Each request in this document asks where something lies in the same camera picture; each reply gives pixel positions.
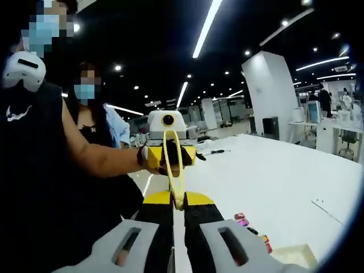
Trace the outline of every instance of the light blue shirt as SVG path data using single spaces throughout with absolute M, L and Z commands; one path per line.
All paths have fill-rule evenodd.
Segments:
M 106 121 L 110 127 L 111 137 L 113 139 L 113 147 L 121 148 L 120 142 L 130 145 L 130 125 L 125 122 L 113 108 L 104 104 L 106 110 Z

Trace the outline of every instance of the floor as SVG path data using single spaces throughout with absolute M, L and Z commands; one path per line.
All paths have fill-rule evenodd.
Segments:
M 249 134 L 250 123 L 249 121 L 243 121 L 236 123 L 232 127 L 219 128 L 214 131 L 209 131 L 207 135 L 210 137 L 227 138 L 237 134 Z M 168 190 L 168 178 L 162 175 L 152 175 L 148 171 L 139 171 L 129 174 L 134 179 L 142 191 L 144 197 L 153 193 Z

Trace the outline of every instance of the woman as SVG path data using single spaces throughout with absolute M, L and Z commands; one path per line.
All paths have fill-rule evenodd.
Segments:
M 125 145 L 130 144 L 129 124 L 114 109 L 103 103 L 101 78 L 94 66 L 82 63 L 79 73 L 74 89 L 70 90 L 67 99 L 69 112 L 78 129 L 89 143 L 125 148 Z M 97 226 L 89 231 L 89 238 L 86 239 L 94 242 L 121 222 L 120 215 L 131 218 L 142 205 L 144 198 L 128 175 L 105 179 L 87 175 L 86 179 L 88 182 L 84 190 L 89 198 L 85 202 L 91 202 L 96 204 L 94 207 L 100 208 L 98 213 L 89 210 L 95 218 L 99 217 L 95 221 Z

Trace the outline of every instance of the white pillar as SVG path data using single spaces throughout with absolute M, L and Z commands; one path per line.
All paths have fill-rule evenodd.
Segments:
M 258 135 L 263 118 L 278 117 L 280 140 L 289 141 L 292 111 L 298 107 L 291 74 L 283 56 L 260 51 L 242 65 Z
M 211 98 L 204 98 L 201 101 L 202 112 L 204 113 L 204 118 L 208 130 L 217 129 L 217 122 L 214 112 L 214 106 L 212 104 Z

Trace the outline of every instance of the yellow tongs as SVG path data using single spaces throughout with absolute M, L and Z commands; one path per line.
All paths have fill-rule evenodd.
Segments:
M 168 152 L 167 152 L 167 138 L 173 138 L 177 146 L 177 156 L 179 165 L 179 176 L 173 177 L 171 165 L 169 163 Z M 184 181 L 183 181 L 183 161 L 180 140 L 178 138 L 177 132 L 175 130 L 166 130 L 163 135 L 163 150 L 164 157 L 166 159 L 167 175 L 169 179 L 169 185 L 171 186 L 171 191 L 175 199 L 176 209 L 183 210 L 183 199 L 184 199 Z M 179 187 L 175 184 L 175 179 L 179 180 Z

